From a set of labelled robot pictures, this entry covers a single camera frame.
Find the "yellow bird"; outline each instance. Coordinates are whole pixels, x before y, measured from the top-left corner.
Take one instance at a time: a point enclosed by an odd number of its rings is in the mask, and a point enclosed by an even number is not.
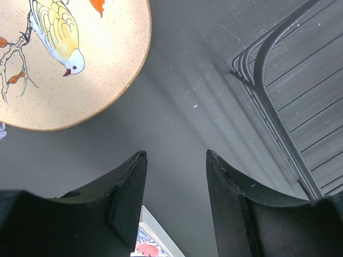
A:
[[[74,17],[61,0],[30,0],[31,27],[48,51],[66,67],[64,77],[80,73],[85,59],[79,49]]]

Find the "decorative plate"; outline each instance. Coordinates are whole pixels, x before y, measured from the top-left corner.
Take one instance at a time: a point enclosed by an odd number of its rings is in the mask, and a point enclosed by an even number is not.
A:
[[[118,99],[151,40],[148,0],[0,1],[0,121],[51,131]]]

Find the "orange leaf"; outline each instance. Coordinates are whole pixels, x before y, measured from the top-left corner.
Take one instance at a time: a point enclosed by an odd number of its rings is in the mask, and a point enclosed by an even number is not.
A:
[[[100,13],[100,18],[102,18],[103,4],[105,0],[90,0],[92,6]]]
[[[22,70],[22,72],[20,72],[18,75],[15,75],[12,78],[10,78],[10,80],[7,82],[7,84],[17,83],[20,78],[24,77],[24,75],[25,75],[24,70]]]
[[[0,37],[0,48],[5,47],[8,44],[7,40]]]

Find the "wire rack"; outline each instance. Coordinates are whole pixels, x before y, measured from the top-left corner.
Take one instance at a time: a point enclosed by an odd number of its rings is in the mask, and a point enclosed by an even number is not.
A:
[[[309,0],[232,63],[309,199],[343,190],[341,10]]]

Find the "red pattern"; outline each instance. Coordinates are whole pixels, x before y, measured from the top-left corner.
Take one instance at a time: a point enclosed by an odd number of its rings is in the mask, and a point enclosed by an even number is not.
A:
[[[137,253],[142,253],[143,256],[158,257],[159,250],[153,245],[140,244],[136,245]]]

